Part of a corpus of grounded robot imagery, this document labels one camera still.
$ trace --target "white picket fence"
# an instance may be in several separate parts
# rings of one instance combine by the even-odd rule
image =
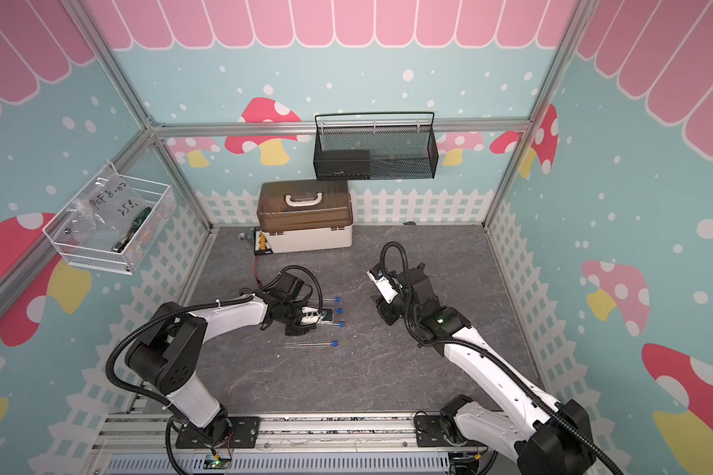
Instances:
[[[165,231],[166,242],[157,242],[158,257],[150,256],[151,270],[141,271],[142,284],[131,287],[132,303],[121,306],[122,320],[109,325],[111,340],[95,347],[98,363],[94,368],[82,370],[84,388],[66,397],[70,408],[66,420],[48,427],[53,437],[49,450],[29,459],[35,475],[79,473],[105,417],[122,411],[130,393],[108,381],[103,372],[105,361],[122,338],[148,321],[162,303],[176,297],[205,233],[197,217],[186,207],[179,207],[179,213],[172,215],[172,223],[174,229]],[[140,379],[123,364],[123,359],[122,356],[117,362],[117,375],[136,384]]]
[[[258,224],[256,206],[258,195],[243,191],[241,195],[227,191],[226,195],[211,192],[207,196],[196,193],[209,217],[217,224]],[[438,195],[433,190],[419,194],[417,190],[389,194],[384,189],[372,194],[368,189],[362,195],[351,190],[351,207],[356,224],[478,224],[486,218],[494,190],[480,195],[474,190],[470,195],[458,190],[454,194],[443,190]]]
[[[546,389],[563,402],[575,399],[587,410],[595,443],[626,473],[631,457],[613,442],[615,423],[599,413],[597,403],[601,394],[586,383],[587,367],[576,362],[576,342],[565,336],[566,322],[555,314],[557,302],[547,297],[549,284],[539,280],[541,268],[533,266],[534,253],[526,249],[528,240],[520,237],[520,229],[521,226],[515,225],[515,214],[510,213],[510,204],[503,201],[489,232],[525,337],[535,352],[538,366],[546,373]],[[610,475],[600,461],[594,469],[598,475]]]

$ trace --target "storage box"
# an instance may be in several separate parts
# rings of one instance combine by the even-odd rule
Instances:
[[[353,215],[346,182],[265,183],[256,214],[273,252],[351,246]]]

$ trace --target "black mesh basket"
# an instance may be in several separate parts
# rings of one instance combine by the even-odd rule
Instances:
[[[433,112],[315,116],[317,180],[423,179],[436,176]]]

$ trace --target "brown box lid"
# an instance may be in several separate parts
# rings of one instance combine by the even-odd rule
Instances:
[[[351,195],[347,182],[294,180],[261,186],[256,208],[266,233],[351,226]]]

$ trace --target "gray marble floor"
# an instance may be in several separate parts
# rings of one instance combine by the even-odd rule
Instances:
[[[254,256],[238,233],[219,230],[191,303],[238,295],[255,286]],[[480,226],[354,226],[346,249],[261,256],[265,283],[283,266],[300,264],[319,279],[324,296],[340,296],[345,328],[320,326],[285,337],[275,322],[266,331],[241,328],[208,341],[196,369],[230,413],[276,411],[438,410],[456,394],[483,406],[494,402],[461,369],[430,348],[419,349],[401,322],[385,325],[372,303],[377,289],[365,272],[382,245],[399,241],[410,266],[426,273],[442,304],[455,307],[502,356],[536,381],[531,356]],[[387,267],[400,269],[391,250]],[[337,348],[285,348],[286,341],[337,340]],[[159,408],[150,404],[147,412]]]

